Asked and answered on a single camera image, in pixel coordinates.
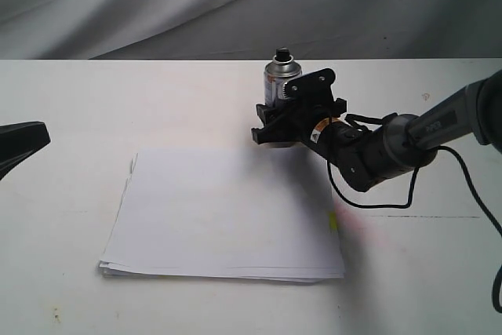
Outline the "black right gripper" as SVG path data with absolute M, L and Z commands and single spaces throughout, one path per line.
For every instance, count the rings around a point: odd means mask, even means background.
M 333 97 L 336 73 L 331 68 L 289 79 L 281 84 L 280 98 L 290 100 L 277 107 L 258 104 L 262 128 L 252 128 L 257 144 L 301 143 L 316 153 L 339 153 L 347 149 L 347 125 L 338 121 L 347 101 L 337 98 L 327 104 L 309 104 L 305 99 Z

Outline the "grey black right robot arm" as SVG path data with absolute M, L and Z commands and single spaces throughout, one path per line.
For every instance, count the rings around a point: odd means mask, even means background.
M 373 186 L 426 166 L 436 148 L 469 133 L 481 145 L 501 148 L 501 73 L 471 83 L 421 116 L 397 113 L 369 118 L 347 113 L 333 96 L 330 68 L 279 86 L 281 102 L 259 104 L 262 128 L 257 144 L 299 142 L 338 168 L 354 190 Z

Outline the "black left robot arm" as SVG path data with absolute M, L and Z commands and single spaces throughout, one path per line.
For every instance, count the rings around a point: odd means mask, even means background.
M 4 125 L 0 130 L 0 180 L 51 141 L 44 122 Z

